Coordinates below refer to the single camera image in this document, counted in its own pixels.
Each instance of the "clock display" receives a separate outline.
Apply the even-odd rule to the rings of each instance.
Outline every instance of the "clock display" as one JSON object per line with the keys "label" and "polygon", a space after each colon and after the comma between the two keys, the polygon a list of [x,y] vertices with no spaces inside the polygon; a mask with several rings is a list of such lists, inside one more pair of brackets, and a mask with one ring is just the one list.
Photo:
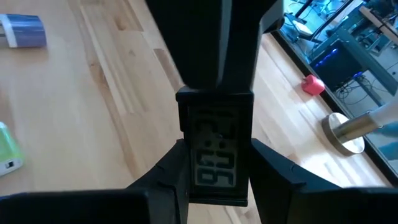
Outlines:
{"label": "clock display", "polygon": [[236,186],[239,111],[234,107],[190,107],[193,180],[197,186]]}

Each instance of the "cable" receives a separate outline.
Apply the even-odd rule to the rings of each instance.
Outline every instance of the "cable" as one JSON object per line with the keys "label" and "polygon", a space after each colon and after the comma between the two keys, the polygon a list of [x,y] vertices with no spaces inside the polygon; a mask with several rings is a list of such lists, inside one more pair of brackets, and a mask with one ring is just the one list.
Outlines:
{"label": "cable", "polygon": [[333,13],[336,13],[336,9],[334,9],[334,10],[330,10],[328,13],[326,13],[326,16],[329,16],[330,14],[333,14]]}
{"label": "cable", "polygon": [[386,68],[386,70],[392,68],[393,66],[395,66],[395,65],[397,65],[397,64],[398,64],[398,62],[396,62],[395,64],[393,64],[393,65],[391,65],[390,67]]}
{"label": "cable", "polygon": [[[314,38],[317,38],[321,33],[322,33],[322,32],[319,32],[317,35],[314,35],[314,36],[311,38],[310,42],[312,42],[312,40],[313,40]],[[318,46],[318,44],[314,43],[314,45],[312,46],[311,51],[310,51],[311,54],[312,54],[312,52],[313,52],[315,46]]]}
{"label": "cable", "polygon": [[290,6],[294,5],[294,4],[303,4],[303,3],[301,3],[301,2],[293,2],[293,3],[290,3],[287,7],[290,9]]}
{"label": "cable", "polygon": [[326,3],[326,4],[322,7],[322,9],[321,9],[321,11],[319,12],[319,14],[322,13],[325,9],[327,9],[328,6],[330,5],[330,3],[331,3],[331,0],[329,0],[329,2]]}
{"label": "cable", "polygon": [[354,103],[346,103],[346,102],[343,102],[343,103],[344,103],[345,105],[355,105],[355,104],[357,104],[357,103],[359,103],[359,102],[365,100],[365,98],[368,97],[368,96],[369,96],[369,95],[366,95],[366,96],[364,96],[362,99],[360,99],[360,100],[358,100],[357,102],[354,102]]}
{"label": "cable", "polygon": [[389,93],[388,91],[386,91],[386,90],[382,90],[382,89],[379,89],[379,88],[376,88],[376,87],[374,87],[374,82],[376,81],[377,79],[374,79],[373,81],[372,81],[372,83],[371,83],[371,88],[373,88],[373,89],[375,89],[375,90],[379,90],[379,91],[383,91],[383,92],[386,92],[386,93]]}
{"label": "cable", "polygon": [[311,13],[311,11],[312,10],[314,10],[314,8],[312,7],[312,6],[310,6],[311,7],[311,9],[309,10],[309,12],[307,13],[307,15],[305,15],[303,18],[301,18],[301,19],[305,19],[305,18],[307,18],[307,16],[309,16],[310,15],[310,13]]}
{"label": "cable", "polygon": [[291,24],[291,21],[290,21],[290,20],[289,20],[290,24],[288,24],[288,23],[286,23],[286,22],[287,22],[287,21],[284,22],[285,25],[294,26],[293,24]]}
{"label": "cable", "polygon": [[343,84],[340,89],[337,91],[336,96],[339,100],[345,103],[344,99],[348,97],[348,95],[356,88],[360,88],[361,86],[351,86],[355,80],[350,80],[347,83]]}

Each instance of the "round metal base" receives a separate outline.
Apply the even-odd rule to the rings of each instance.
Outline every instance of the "round metal base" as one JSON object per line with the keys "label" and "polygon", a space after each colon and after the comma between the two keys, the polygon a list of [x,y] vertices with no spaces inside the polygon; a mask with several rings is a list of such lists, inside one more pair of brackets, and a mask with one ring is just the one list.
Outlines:
{"label": "round metal base", "polygon": [[332,113],[322,120],[322,128],[326,137],[339,152],[346,156],[361,153],[365,149],[363,137],[343,143],[335,136],[333,129],[348,120],[349,119],[341,113]]}

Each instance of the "blue light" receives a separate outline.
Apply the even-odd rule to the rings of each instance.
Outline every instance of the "blue light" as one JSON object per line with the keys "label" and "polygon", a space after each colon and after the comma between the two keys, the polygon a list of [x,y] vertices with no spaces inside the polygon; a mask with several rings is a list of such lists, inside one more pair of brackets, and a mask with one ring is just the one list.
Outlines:
{"label": "blue light", "polygon": [[338,49],[333,49],[328,55],[326,55],[322,60],[320,60],[315,67],[319,67],[320,65],[324,64],[326,60],[333,56],[333,54],[337,53]]}
{"label": "blue light", "polygon": [[358,78],[358,77],[360,77],[362,75],[362,72],[358,72],[358,73],[356,73],[355,75],[354,75],[354,78]]}

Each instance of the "wire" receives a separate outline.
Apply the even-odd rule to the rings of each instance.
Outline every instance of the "wire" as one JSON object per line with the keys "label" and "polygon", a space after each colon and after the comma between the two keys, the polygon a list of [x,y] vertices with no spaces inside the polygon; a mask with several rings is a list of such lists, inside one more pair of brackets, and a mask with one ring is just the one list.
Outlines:
{"label": "wire", "polygon": [[290,6],[294,5],[294,4],[303,4],[303,3],[301,3],[301,2],[293,2],[293,3],[289,4],[287,7],[290,9]]}
{"label": "wire", "polygon": [[359,102],[365,100],[365,98],[368,97],[368,96],[369,96],[369,95],[366,95],[366,96],[364,96],[362,99],[360,99],[360,100],[358,100],[358,101],[356,101],[356,102],[354,102],[354,103],[346,103],[346,102],[343,102],[343,103],[344,103],[345,105],[355,105],[355,104],[357,104],[357,103],[359,103]]}
{"label": "wire", "polygon": [[356,88],[360,88],[360,85],[357,86],[351,86],[351,84],[353,84],[355,82],[355,80],[351,80],[345,84],[343,84],[340,89],[337,91],[337,98],[339,98],[342,102],[345,103],[344,99],[348,97],[348,95],[355,90]]}
{"label": "wire", "polygon": [[379,88],[377,88],[377,87],[374,87],[374,82],[376,81],[377,79],[374,79],[373,81],[372,81],[372,83],[371,83],[371,88],[373,88],[373,89],[375,89],[375,90],[379,90],[379,91],[383,91],[383,92],[386,92],[386,93],[389,93],[388,91],[386,91],[386,90],[382,90],[382,89],[379,89]]}
{"label": "wire", "polygon": [[395,64],[393,64],[393,65],[391,65],[390,67],[386,68],[386,70],[392,68],[393,66],[395,66],[395,65],[397,65],[397,64],[398,64],[398,62],[396,62]]}
{"label": "wire", "polygon": [[311,6],[311,9],[309,10],[309,12],[307,13],[307,15],[305,15],[303,18],[301,18],[301,19],[305,19],[305,18],[307,18],[307,16],[309,16],[310,15],[310,13],[311,13],[311,11],[312,10],[314,10],[314,8]]}
{"label": "wire", "polygon": [[328,13],[326,13],[326,16],[329,16],[330,14],[333,14],[333,13],[336,13],[336,12],[337,12],[336,9],[330,10]]}
{"label": "wire", "polygon": [[[311,38],[310,42],[312,42],[312,40],[313,40],[314,38],[317,38],[321,33],[322,33],[322,32],[319,32],[317,35],[314,35],[314,36]],[[310,51],[311,54],[312,54],[312,52],[313,52],[315,46],[319,46],[319,44],[314,43],[314,45],[312,46],[311,51]]]}
{"label": "wire", "polygon": [[288,26],[294,26],[294,25],[292,24],[292,22],[291,22],[291,21],[289,21],[289,22],[290,22],[290,24],[288,24],[288,23],[286,23],[286,22],[287,22],[287,21],[285,21],[285,22],[284,22],[284,24],[285,24],[285,25],[288,25]]}

